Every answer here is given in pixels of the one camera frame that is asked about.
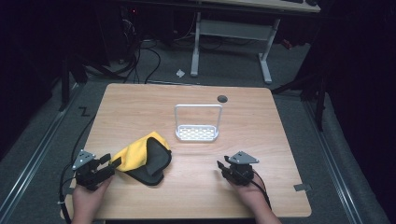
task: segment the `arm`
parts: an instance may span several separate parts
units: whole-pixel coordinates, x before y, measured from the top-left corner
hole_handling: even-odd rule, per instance
[[[73,191],[73,224],[91,224],[96,212],[99,210],[105,192],[110,185],[112,176],[105,180],[96,191],[90,191],[76,185]]]
[[[253,181],[265,190],[264,183],[262,183],[262,180],[256,174],[254,175]],[[256,186],[253,184],[248,184],[247,186],[236,186],[231,182],[229,183],[239,194],[242,203],[244,203],[253,212],[257,224],[280,223],[279,219],[265,201],[262,192]]]

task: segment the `white plastic basket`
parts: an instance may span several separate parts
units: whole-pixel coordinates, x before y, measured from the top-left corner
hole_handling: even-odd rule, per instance
[[[179,115],[177,111],[187,107],[193,109],[194,107],[208,107],[218,108],[216,126],[213,124],[180,124]],[[186,142],[213,142],[219,135],[219,123],[221,118],[221,105],[176,105],[175,106],[175,121],[176,121],[176,136],[180,141]]]

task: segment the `black hole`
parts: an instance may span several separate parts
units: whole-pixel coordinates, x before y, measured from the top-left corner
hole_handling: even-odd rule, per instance
[[[218,96],[218,101],[220,103],[226,103],[228,101],[228,98],[225,95],[220,95],[220,96]]]

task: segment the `yellow and black cloth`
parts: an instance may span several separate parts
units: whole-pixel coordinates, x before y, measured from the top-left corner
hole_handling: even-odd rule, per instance
[[[119,171],[145,185],[155,186],[163,180],[163,169],[171,162],[171,153],[166,140],[152,132],[122,149],[111,161],[121,158]]]

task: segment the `table top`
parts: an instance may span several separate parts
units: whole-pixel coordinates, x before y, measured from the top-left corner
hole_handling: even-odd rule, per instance
[[[213,143],[177,140],[175,105],[222,105],[219,137]],[[98,156],[118,151],[153,132],[166,139],[172,161],[163,181],[148,187],[116,172],[98,219],[252,217],[221,176],[217,161],[243,150],[260,160],[262,177],[279,217],[308,217],[311,208],[271,92],[265,88],[108,85],[85,150]],[[66,197],[71,212],[71,197]]]
[[[272,9],[282,9],[300,12],[320,12],[320,7],[309,6],[305,1],[303,3],[293,3],[281,0],[201,0],[202,2],[211,2],[219,4],[240,5],[244,7],[266,7]]]

